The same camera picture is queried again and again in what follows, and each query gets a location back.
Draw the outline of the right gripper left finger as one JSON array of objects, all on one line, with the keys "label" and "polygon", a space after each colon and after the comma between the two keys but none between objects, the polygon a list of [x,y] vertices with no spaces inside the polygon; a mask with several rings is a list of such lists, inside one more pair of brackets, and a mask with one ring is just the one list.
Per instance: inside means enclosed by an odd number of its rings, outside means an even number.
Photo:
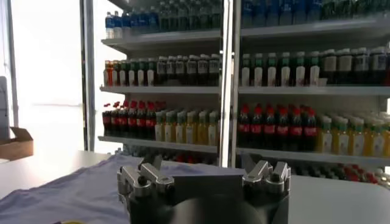
[{"label": "right gripper left finger", "polygon": [[160,172],[161,162],[161,155],[152,155],[144,157],[136,167],[121,166],[117,171],[119,195],[147,197],[152,192],[172,194],[175,191],[175,181],[173,177]]}]

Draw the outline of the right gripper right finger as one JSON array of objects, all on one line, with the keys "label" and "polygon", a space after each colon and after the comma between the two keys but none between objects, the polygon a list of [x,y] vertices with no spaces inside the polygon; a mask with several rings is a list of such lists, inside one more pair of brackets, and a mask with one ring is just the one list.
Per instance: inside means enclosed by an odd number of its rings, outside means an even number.
[{"label": "right gripper right finger", "polygon": [[242,177],[244,194],[289,194],[291,168],[288,163],[279,161],[274,166],[266,160],[255,163],[250,155],[242,155],[241,162],[246,171]]}]

